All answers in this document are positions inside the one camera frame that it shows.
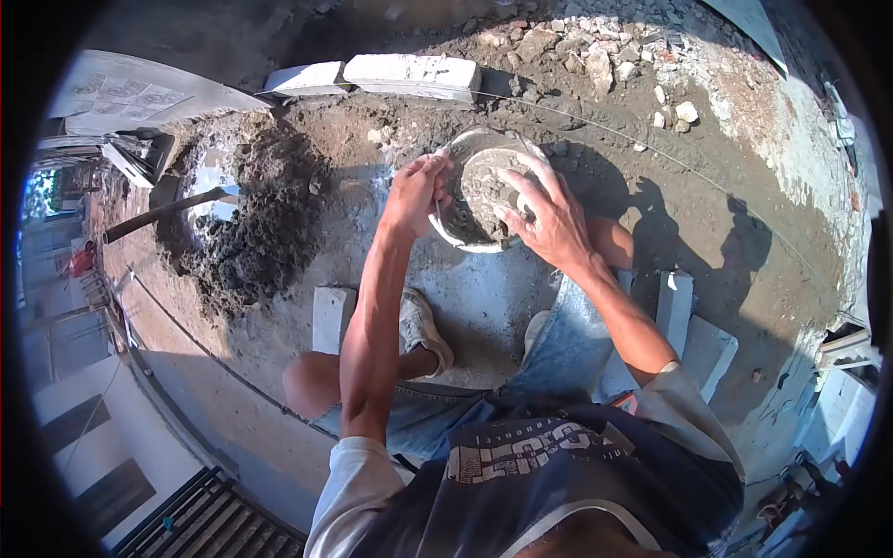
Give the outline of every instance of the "red object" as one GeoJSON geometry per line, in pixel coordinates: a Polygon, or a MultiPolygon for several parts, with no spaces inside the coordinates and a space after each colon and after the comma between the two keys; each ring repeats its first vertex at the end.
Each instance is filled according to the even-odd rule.
{"type": "Polygon", "coordinates": [[[93,255],[87,250],[79,250],[68,261],[68,271],[72,277],[80,277],[93,269],[93,255]]]}

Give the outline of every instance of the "concrete block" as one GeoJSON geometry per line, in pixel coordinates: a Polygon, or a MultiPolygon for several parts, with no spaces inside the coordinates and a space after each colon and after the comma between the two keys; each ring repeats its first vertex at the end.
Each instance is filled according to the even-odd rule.
{"type": "Polygon", "coordinates": [[[708,403],[737,352],[738,340],[731,333],[702,318],[691,317],[682,368],[695,380],[708,403]]]}
{"type": "Polygon", "coordinates": [[[347,63],[344,78],[365,91],[473,103],[480,68],[471,60],[412,54],[359,54],[347,63]]]}
{"type": "Polygon", "coordinates": [[[356,290],[317,287],[313,290],[313,350],[340,354],[341,341],[356,308],[356,290]]]}
{"type": "Polygon", "coordinates": [[[276,70],[267,78],[264,91],[279,96],[344,95],[350,86],[344,83],[343,62],[320,62],[276,70]]]}
{"type": "Polygon", "coordinates": [[[657,328],[682,358],[689,330],[691,299],[695,281],[685,271],[661,271],[661,290],[657,296],[657,328]]]}

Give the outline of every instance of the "black metal gate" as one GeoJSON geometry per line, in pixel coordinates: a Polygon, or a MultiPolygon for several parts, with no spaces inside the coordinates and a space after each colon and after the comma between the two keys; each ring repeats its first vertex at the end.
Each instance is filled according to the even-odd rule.
{"type": "Polygon", "coordinates": [[[220,467],[202,469],[112,553],[120,558],[290,558],[306,536],[233,492],[220,467]]]}

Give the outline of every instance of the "shoe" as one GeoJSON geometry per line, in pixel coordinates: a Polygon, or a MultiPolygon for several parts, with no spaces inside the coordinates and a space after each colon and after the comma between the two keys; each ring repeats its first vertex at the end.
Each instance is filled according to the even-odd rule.
{"type": "Polygon", "coordinates": [[[549,319],[549,314],[551,313],[551,309],[543,310],[530,318],[530,323],[527,324],[527,329],[524,331],[524,358],[522,359],[522,364],[527,360],[527,354],[530,352],[533,344],[539,339],[539,332],[543,330],[543,326],[546,325],[546,320],[549,319]]]}
{"type": "Polygon", "coordinates": [[[425,378],[434,378],[453,366],[453,350],[434,326],[434,313],[425,297],[414,288],[404,287],[400,298],[400,335],[407,353],[421,344],[438,357],[438,368],[425,378]]]}

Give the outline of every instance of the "right hand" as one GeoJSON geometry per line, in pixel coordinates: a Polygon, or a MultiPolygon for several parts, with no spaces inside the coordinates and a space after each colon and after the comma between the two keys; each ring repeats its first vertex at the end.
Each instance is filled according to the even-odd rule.
{"type": "Polygon", "coordinates": [[[497,175],[527,198],[536,220],[529,223],[518,210],[505,205],[494,206],[493,212],[524,244],[559,270],[571,274],[574,268],[587,266],[595,250],[589,243],[583,207],[564,177],[529,154],[518,154],[517,158],[537,175],[546,192],[519,172],[499,169],[497,175]]]}

